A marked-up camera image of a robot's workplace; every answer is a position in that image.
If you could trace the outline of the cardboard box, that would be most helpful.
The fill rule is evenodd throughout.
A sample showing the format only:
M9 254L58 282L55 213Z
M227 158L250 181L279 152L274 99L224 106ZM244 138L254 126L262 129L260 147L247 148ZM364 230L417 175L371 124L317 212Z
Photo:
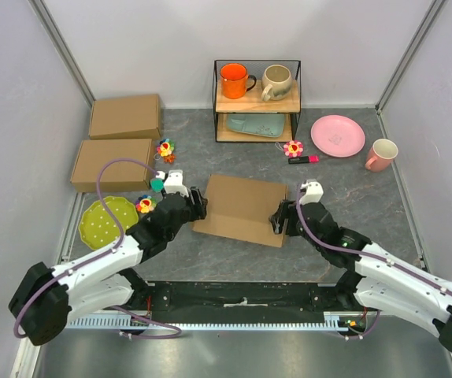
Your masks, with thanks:
M161 105L158 94L140 94L94 102L90 139L160 139Z
M287 185L214 174L206 188L207 215L192 229L208 235L282 247L285 237L272 230L269 217L287 197Z
M78 192L96 191L100 178L103 193L145 191L153 174L135 164L154 167L156 147L150 139L84 140L72 171L71 184Z

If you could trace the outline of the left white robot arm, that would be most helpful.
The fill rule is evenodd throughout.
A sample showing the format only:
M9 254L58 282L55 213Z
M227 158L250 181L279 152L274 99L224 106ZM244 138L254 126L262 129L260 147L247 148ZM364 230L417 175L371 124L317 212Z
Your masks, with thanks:
M165 250L184 224L206 214L207 200L198 188L188 195L166 194L109 245L62 265L33 265L9 301L14 335L41 346L83 315L116 306L140 309L148 286L134 267Z

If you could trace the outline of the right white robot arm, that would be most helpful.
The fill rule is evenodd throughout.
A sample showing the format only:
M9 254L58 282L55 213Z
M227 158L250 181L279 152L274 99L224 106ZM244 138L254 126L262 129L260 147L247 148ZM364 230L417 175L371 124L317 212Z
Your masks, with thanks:
M336 304L387 312L428 331L452 353L452 281L419 269L370 238L339 226L319 203L283 200L269 218L276 234L301 236L321 256L346 270Z

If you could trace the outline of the rainbow flower plush front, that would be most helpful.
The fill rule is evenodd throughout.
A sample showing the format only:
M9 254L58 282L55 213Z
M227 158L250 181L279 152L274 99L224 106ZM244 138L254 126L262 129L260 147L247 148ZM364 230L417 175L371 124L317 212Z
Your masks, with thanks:
M145 214L154 211L157 201L150 195L143 195L135 202L135 208L139 213Z

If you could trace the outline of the teal small sponge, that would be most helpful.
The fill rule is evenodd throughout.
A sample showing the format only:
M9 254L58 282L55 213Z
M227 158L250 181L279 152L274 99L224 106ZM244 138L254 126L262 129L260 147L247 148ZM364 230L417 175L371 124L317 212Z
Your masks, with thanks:
M150 188L152 191L160 193L165 188L164 180L159 178L153 178L150 181Z

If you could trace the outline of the pink black highlighter marker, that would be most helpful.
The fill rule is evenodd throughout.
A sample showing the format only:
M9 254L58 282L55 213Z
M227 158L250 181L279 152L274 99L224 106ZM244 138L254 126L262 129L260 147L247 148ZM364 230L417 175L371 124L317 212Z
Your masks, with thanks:
M289 165L316 164L320 161L320 158L317 155L298 156L289 157L287 161Z

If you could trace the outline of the green dotted plate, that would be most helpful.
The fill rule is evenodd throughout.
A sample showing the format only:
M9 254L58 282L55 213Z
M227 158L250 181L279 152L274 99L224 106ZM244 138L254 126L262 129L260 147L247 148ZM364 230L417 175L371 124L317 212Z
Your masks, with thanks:
M123 232L138 222L139 216L135 206L126 198L107 196L104 197L104 201L119 220ZM99 200L84 211L78 231L82 242L92 250L100 249L120 236L119 228Z

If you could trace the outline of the teal rectangular dish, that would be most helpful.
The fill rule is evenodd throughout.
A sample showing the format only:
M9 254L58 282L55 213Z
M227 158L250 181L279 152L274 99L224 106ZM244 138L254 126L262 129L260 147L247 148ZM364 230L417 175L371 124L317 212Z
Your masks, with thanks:
M277 138L283 133L285 116L281 113L230 114L227 115L226 125L234 132Z

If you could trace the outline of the pink round plate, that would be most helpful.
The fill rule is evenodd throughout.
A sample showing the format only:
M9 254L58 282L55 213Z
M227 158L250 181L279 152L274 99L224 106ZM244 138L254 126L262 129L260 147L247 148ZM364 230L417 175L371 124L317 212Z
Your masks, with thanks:
M365 145L365 133L354 120L340 115L327 115L316 120L310 137L315 147L334 158L358 154Z

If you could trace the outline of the pink mug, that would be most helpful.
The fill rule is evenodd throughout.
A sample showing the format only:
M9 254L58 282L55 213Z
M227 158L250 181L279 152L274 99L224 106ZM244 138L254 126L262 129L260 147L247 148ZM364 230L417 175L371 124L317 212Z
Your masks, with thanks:
M398 156L397 145L389 139L376 140L366 159L365 168L370 172L385 170Z

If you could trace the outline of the orange enamel mug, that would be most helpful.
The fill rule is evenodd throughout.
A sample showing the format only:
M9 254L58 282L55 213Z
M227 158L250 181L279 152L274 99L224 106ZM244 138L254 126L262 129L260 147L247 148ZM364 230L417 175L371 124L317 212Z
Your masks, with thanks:
M220 69L222 95L229 99L238 99L252 90L257 78L250 75L240 63L228 63Z

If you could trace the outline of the beige ceramic mug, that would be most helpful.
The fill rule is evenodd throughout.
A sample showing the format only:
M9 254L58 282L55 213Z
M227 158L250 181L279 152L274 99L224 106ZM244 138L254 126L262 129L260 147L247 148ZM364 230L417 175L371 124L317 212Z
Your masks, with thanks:
M279 101L285 98L292 88L291 71L283 65L270 65L261 79L261 100Z

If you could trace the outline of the pink flower plush keychain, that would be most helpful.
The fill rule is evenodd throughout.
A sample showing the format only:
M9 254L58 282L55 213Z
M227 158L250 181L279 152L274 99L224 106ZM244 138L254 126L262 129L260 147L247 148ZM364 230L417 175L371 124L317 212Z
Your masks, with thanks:
M303 144L298 140L291 140L284 144L280 142L275 143L276 148L284 153L288 158L297 158L302 155L304 150Z

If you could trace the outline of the rainbow flower plush keychain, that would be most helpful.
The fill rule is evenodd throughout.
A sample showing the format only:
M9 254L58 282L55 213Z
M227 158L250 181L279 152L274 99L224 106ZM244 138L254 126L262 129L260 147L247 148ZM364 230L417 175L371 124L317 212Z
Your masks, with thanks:
M156 160L162 159L164 163L171 165L176 160L174 150L175 143L171 139L163 139L157 146L156 155L154 156L154 158Z

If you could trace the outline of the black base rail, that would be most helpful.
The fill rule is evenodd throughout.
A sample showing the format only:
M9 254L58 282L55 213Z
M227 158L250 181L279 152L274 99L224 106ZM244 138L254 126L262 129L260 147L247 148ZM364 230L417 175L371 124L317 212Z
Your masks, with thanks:
M281 282L154 281L135 291L125 309L169 311L186 306L224 308L245 302L273 308L325 311L361 311L354 295L336 285Z

